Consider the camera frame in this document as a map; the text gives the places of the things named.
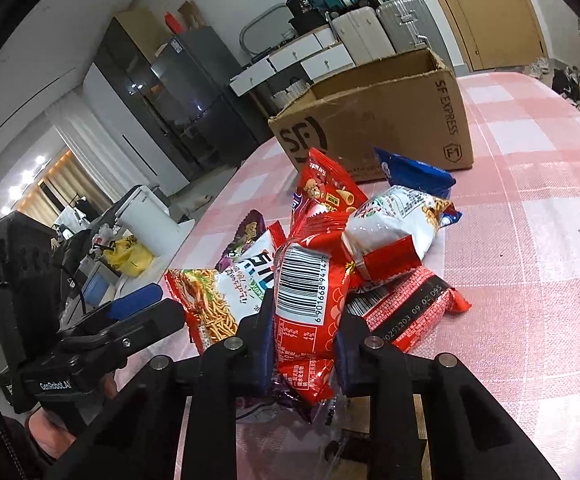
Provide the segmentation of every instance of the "metal bolt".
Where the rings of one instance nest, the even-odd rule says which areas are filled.
[[[223,346],[225,346],[225,348],[227,348],[228,350],[238,350],[243,346],[243,339],[236,336],[228,337],[223,342]]]
[[[163,370],[169,365],[169,358],[165,355],[157,355],[150,359],[150,367],[153,370]]]
[[[363,344],[372,350],[376,350],[383,346],[383,338],[377,335],[369,335],[363,340]]]
[[[455,367],[457,364],[456,357],[452,354],[441,354],[439,355],[439,364],[445,366],[446,368]]]

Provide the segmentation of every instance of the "yellow plastic bag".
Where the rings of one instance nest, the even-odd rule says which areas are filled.
[[[107,263],[116,270],[136,278],[150,267],[154,255],[135,236],[121,238],[114,243],[114,251],[103,251]]]

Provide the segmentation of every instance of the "sf express box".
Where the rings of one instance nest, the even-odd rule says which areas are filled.
[[[474,162],[456,79],[429,49],[317,83],[269,124],[297,170],[314,146],[357,182],[384,178],[373,146],[444,170],[471,168]]]

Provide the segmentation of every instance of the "white drawer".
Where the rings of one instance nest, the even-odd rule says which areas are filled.
[[[337,43],[337,38],[329,27],[315,31],[314,35],[317,37],[317,40],[319,40],[319,43],[323,48],[327,48]]]
[[[267,58],[264,58],[237,75],[230,86],[236,95],[242,96],[266,79],[271,78],[275,73],[275,69],[272,68]]]
[[[316,56],[312,56],[301,62],[306,74],[314,82],[334,75],[344,68],[351,68],[355,65],[345,45],[339,43],[337,46],[324,50]]]
[[[277,72],[281,72],[284,68],[288,68],[294,63],[298,63],[300,60],[305,59],[312,54],[322,50],[319,40],[310,34],[305,38],[300,38],[292,43],[287,44],[281,50],[270,55],[270,63],[274,66]]]

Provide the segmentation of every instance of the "wooden door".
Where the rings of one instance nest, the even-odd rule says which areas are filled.
[[[545,55],[530,0],[439,2],[471,69],[527,65]]]

